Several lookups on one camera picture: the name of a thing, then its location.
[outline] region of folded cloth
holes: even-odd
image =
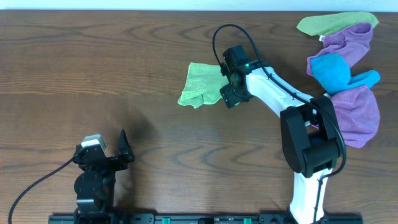
[[[372,91],[361,85],[330,98],[346,145],[361,148],[376,135],[380,113]]]
[[[323,49],[307,58],[307,74],[312,75],[311,59],[327,53],[341,55],[351,68],[369,51],[372,40],[372,24],[362,22],[345,28],[323,39]]]
[[[228,79],[222,76],[220,66],[191,62],[178,104],[195,109],[203,104],[215,104],[221,98],[220,89],[226,84]]]
[[[325,16],[310,16],[302,19],[297,29],[308,35],[330,35],[359,22],[369,22],[372,27],[379,23],[368,12],[342,12]]]
[[[313,58],[311,66],[314,78],[331,96],[363,84],[372,88],[380,80],[380,74],[375,70],[351,77],[347,63],[338,54],[325,54]]]

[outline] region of light green cloth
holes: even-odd
[[[213,105],[221,98],[220,89],[227,84],[228,79],[222,76],[220,66],[191,62],[178,103],[192,105],[195,109],[203,104]]]
[[[308,35],[329,35],[360,22],[369,22],[372,28],[379,23],[376,16],[368,12],[342,12],[306,17],[300,21],[297,28]]]

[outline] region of wire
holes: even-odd
[[[239,29],[240,31],[242,31],[242,32],[246,35],[246,37],[249,39],[249,41],[250,41],[250,43],[251,43],[251,45],[252,45],[252,47],[253,47],[253,49],[254,49],[254,52],[255,52],[255,54],[256,54],[256,57],[257,57],[258,61],[259,61],[260,64],[261,64],[261,68],[262,68],[262,70],[264,71],[264,73],[267,75],[267,77],[268,77],[269,79],[271,79],[274,83],[276,83],[279,87],[281,87],[281,89],[285,90],[288,94],[292,95],[292,97],[298,99],[299,101],[301,101],[302,103],[304,103],[304,104],[306,104],[308,107],[310,107],[311,109],[317,111],[317,113],[319,113],[320,115],[322,115],[324,118],[326,118],[326,119],[330,122],[330,124],[331,124],[331,126],[333,127],[333,129],[334,129],[334,130],[337,132],[337,134],[338,134],[338,141],[339,141],[339,142],[341,143],[341,145],[342,145],[342,161],[341,161],[341,165],[340,165],[340,167],[339,167],[337,170],[335,170],[334,172],[332,172],[332,173],[330,173],[330,174],[323,175],[323,176],[321,176],[321,177],[318,179],[319,185],[318,185],[317,201],[315,202],[315,208],[314,208],[314,209],[315,209],[315,212],[314,212],[314,214],[313,214],[313,223],[315,224],[316,221],[317,221],[317,211],[318,211],[318,205],[319,205],[319,199],[320,199],[320,192],[321,192],[321,187],[322,187],[322,184],[323,184],[323,179],[325,179],[325,178],[327,178],[327,177],[333,177],[334,175],[339,174],[339,173],[344,169],[345,164],[346,164],[346,160],[347,160],[346,145],[344,144],[344,140],[343,140],[343,137],[342,137],[342,135],[341,135],[341,133],[340,133],[340,130],[339,130],[338,127],[334,124],[334,122],[333,122],[333,120],[331,119],[330,115],[329,115],[325,110],[323,110],[323,109],[321,109],[321,108],[315,106],[315,105],[314,105],[313,103],[311,103],[311,102],[308,102],[308,101],[304,100],[303,98],[297,96],[297,94],[292,93],[288,88],[286,88],[285,86],[283,86],[282,84],[280,84],[274,77],[272,77],[272,74],[269,74],[269,73],[267,72],[266,68],[265,68],[264,65],[261,63],[261,62],[262,62],[262,59],[261,59],[261,57],[260,57],[259,51],[258,51],[258,49],[257,49],[257,47],[256,47],[256,45],[255,45],[255,43],[254,43],[254,41],[253,41],[253,39],[252,39],[251,36],[246,32],[246,30],[244,30],[242,27],[237,26],[237,25],[235,25],[235,24],[225,24],[225,25],[219,27],[219,28],[216,30],[216,32],[214,33],[214,35],[213,35],[213,52],[214,52],[214,55],[215,55],[215,57],[216,57],[216,59],[217,59],[217,62],[218,62],[218,64],[219,64],[220,66],[221,66],[221,62],[220,62],[220,60],[218,59],[218,56],[217,56],[217,53],[216,53],[215,40],[216,40],[216,34],[218,33],[218,31],[220,31],[220,30],[221,30],[222,28],[224,28],[224,27],[235,27],[235,28]]]
[[[14,213],[14,209],[17,206],[19,200],[30,190],[32,189],[34,186],[36,186],[38,183],[40,183],[41,181],[51,177],[52,175],[54,175],[55,173],[57,173],[58,171],[62,170],[64,167],[66,167],[67,165],[69,165],[69,163],[71,163],[73,160],[73,158],[71,158],[68,162],[64,163],[64,165],[60,166],[58,169],[54,170],[53,172],[45,175],[44,177],[40,178],[39,180],[37,180],[36,182],[34,182],[32,185],[30,185],[28,188],[26,188],[17,198],[17,200],[15,200],[15,202],[12,204],[10,212],[8,213],[8,224],[12,224],[12,213]]]

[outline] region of pile of cloth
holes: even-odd
[[[352,77],[350,68],[369,51],[377,24],[371,13],[343,12],[306,17],[297,26],[303,33],[319,35],[323,42],[323,49],[307,58],[307,74],[316,78],[330,97],[345,144],[357,148],[379,128],[380,114],[371,88],[380,74],[370,70]],[[226,84],[218,65],[191,63],[178,103],[195,109],[215,104]]]

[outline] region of black cable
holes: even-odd
[[[32,185],[30,185],[28,188],[26,188],[17,198],[17,200],[15,200],[15,202],[12,204],[10,212],[8,213],[8,224],[12,224],[12,213],[14,213],[14,209],[17,206],[19,200],[30,190],[32,189],[34,186],[36,186],[38,183],[40,183],[41,181],[51,177],[52,175],[54,175],[56,172],[62,170],[64,167],[66,167],[67,165],[69,165],[69,163],[71,163],[73,160],[73,158],[71,158],[68,162],[64,163],[64,165],[60,166],[58,169],[54,170],[53,172],[45,175],[44,177],[40,178],[39,180],[37,180],[36,182],[34,182]]]
[[[344,169],[344,166],[345,166],[345,164],[346,164],[346,160],[347,160],[346,145],[345,145],[345,143],[344,143],[344,139],[343,139],[343,137],[342,137],[342,135],[341,135],[341,133],[340,133],[340,130],[339,130],[339,129],[337,128],[337,126],[334,124],[334,122],[333,122],[333,120],[331,119],[330,115],[329,115],[326,111],[324,111],[323,109],[321,109],[321,108],[315,106],[315,105],[312,104],[311,102],[308,102],[308,101],[304,100],[303,98],[297,96],[296,93],[292,93],[288,88],[286,88],[285,86],[283,86],[282,84],[280,84],[274,77],[272,77],[272,74],[269,74],[269,73],[267,72],[266,68],[265,68],[264,65],[261,63],[261,62],[262,62],[262,59],[261,59],[261,57],[260,57],[259,51],[258,51],[258,49],[257,49],[257,47],[256,47],[256,45],[255,45],[255,43],[254,43],[254,41],[253,41],[253,39],[252,39],[251,36],[246,32],[246,30],[244,30],[242,27],[237,26],[237,25],[235,25],[235,24],[225,24],[225,25],[219,27],[219,28],[216,30],[216,32],[214,33],[214,35],[213,35],[213,52],[214,52],[214,55],[215,55],[215,57],[216,57],[216,59],[217,59],[217,62],[218,62],[218,64],[219,64],[220,66],[221,66],[221,62],[220,62],[220,60],[218,59],[218,56],[217,56],[217,53],[216,53],[215,40],[216,40],[216,34],[218,33],[218,31],[220,31],[220,30],[221,30],[222,28],[224,28],[224,27],[235,27],[235,28],[239,29],[240,31],[242,31],[242,32],[246,35],[246,37],[248,37],[248,39],[249,39],[249,41],[250,41],[250,43],[251,43],[251,45],[252,45],[252,47],[253,47],[253,49],[254,49],[254,52],[256,53],[256,57],[257,57],[258,61],[259,61],[260,64],[261,64],[261,68],[262,68],[262,70],[264,71],[264,73],[267,75],[267,77],[268,77],[269,79],[271,79],[274,83],[276,83],[279,87],[281,87],[281,89],[285,90],[288,94],[292,95],[293,98],[298,99],[298,100],[301,101],[302,103],[304,103],[304,104],[306,104],[307,106],[309,106],[311,109],[317,111],[317,113],[321,114],[324,118],[326,118],[326,119],[330,122],[330,124],[332,125],[333,129],[334,129],[334,130],[337,132],[337,134],[338,134],[338,141],[341,142],[341,145],[342,145],[342,154],[343,154],[343,155],[342,155],[342,161],[341,161],[340,167],[339,167],[337,170],[335,170],[334,172],[332,172],[332,173],[330,173],[330,174],[326,174],[326,175],[321,176],[321,177],[319,178],[319,180],[318,180],[319,185],[318,185],[317,201],[316,201],[316,203],[315,203],[315,208],[314,208],[314,209],[315,209],[315,212],[314,212],[314,214],[313,214],[313,223],[316,223],[316,220],[317,220],[317,211],[318,211],[318,205],[319,205],[319,199],[320,199],[320,192],[321,192],[321,187],[322,187],[322,184],[323,184],[323,179],[325,179],[325,178],[327,178],[327,177],[332,177],[332,176],[334,176],[334,175],[340,173],[340,172]]]

